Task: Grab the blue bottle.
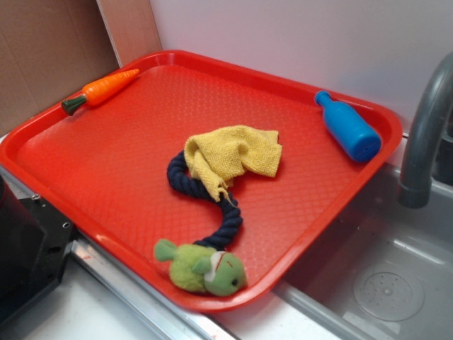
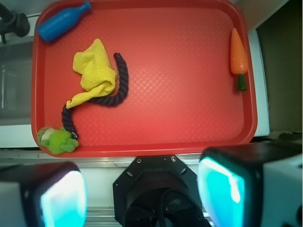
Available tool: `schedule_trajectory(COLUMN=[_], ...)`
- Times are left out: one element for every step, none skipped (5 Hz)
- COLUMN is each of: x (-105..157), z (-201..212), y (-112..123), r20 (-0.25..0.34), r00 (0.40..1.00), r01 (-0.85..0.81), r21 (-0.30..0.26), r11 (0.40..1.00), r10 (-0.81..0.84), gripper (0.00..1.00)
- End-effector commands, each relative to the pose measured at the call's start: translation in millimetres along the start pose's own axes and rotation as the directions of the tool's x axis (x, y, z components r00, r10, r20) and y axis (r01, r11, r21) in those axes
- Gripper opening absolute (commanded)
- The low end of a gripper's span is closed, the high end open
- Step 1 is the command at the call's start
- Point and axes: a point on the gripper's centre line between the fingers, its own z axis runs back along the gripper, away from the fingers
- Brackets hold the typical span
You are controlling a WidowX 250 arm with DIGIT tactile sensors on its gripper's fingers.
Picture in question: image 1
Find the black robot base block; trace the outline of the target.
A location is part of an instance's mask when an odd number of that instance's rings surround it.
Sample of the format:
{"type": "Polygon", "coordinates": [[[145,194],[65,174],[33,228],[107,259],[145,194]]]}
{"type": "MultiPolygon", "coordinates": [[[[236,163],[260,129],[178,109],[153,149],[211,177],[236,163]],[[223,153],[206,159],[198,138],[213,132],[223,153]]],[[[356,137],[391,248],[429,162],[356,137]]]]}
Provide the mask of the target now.
{"type": "Polygon", "coordinates": [[[1,179],[1,326],[61,282],[73,222],[44,198],[19,199],[1,179]]]}

